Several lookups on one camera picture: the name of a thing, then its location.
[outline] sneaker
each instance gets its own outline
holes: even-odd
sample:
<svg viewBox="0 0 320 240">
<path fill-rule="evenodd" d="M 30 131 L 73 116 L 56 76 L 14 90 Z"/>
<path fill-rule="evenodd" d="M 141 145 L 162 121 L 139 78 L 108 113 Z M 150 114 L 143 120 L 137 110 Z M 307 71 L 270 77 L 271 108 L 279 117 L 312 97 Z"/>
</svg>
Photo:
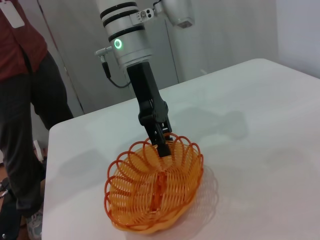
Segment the sneaker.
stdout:
<svg viewBox="0 0 320 240">
<path fill-rule="evenodd" d="M 42 235 L 42 219 L 44 217 L 44 207 L 40 208 L 38 212 L 26 219 L 26 227 L 30 240 L 41 240 Z"/>
</svg>

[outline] cable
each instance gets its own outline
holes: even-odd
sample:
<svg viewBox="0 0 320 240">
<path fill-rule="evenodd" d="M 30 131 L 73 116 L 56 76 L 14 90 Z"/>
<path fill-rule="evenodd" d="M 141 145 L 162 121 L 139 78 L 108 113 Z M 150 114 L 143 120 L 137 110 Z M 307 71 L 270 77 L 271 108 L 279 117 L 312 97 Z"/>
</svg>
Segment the cable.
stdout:
<svg viewBox="0 0 320 240">
<path fill-rule="evenodd" d="M 114 81 L 112 81 L 110 77 L 108 77 L 108 79 L 109 79 L 109 81 L 110 81 L 113 85 L 115 85 L 118 89 L 124 89 L 124 88 L 128 87 L 128 86 L 131 84 L 131 81 L 130 81 L 129 83 L 127 83 L 127 84 L 124 85 L 124 86 L 119 86 L 119 85 L 116 84 Z"/>
</svg>

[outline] person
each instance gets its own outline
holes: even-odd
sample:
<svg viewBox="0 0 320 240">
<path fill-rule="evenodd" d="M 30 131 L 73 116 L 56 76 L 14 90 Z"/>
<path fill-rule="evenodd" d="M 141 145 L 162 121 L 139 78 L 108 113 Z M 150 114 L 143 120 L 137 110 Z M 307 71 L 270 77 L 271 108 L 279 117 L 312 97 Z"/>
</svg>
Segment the person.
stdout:
<svg viewBox="0 0 320 240">
<path fill-rule="evenodd" d="M 13 28 L 0 10 L 0 150 L 17 210 L 31 240 L 41 239 L 43 167 L 33 150 L 31 103 L 46 129 L 73 118 L 58 67 L 18 0 L 24 25 Z"/>
</svg>

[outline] dark trousers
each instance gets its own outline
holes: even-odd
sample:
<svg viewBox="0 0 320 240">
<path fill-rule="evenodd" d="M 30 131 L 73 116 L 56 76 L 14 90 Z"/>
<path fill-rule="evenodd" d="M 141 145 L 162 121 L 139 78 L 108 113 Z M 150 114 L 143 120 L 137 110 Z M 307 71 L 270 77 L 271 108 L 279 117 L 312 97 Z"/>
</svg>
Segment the dark trousers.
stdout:
<svg viewBox="0 0 320 240">
<path fill-rule="evenodd" d="M 31 103 L 46 129 L 73 118 L 58 67 L 48 53 L 37 72 L 0 82 L 0 150 L 17 209 L 25 217 L 43 203 L 40 181 L 43 167 L 33 150 Z"/>
</svg>

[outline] table surface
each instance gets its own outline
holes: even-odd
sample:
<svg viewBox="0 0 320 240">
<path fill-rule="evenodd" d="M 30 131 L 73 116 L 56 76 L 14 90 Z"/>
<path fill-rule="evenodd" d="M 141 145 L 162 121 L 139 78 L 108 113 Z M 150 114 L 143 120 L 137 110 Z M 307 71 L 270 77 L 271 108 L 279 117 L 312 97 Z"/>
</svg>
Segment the table surface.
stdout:
<svg viewBox="0 0 320 240">
<path fill-rule="evenodd" d="M 50 131 L 42 239 L 319 239 L 319 79 L 254 59 L 160 93 L 173 131 L 204 155 L 196 204 L 153 235 L 112 226 L 108 166 L 147 138 L 132 99 Z"/>
</svg>

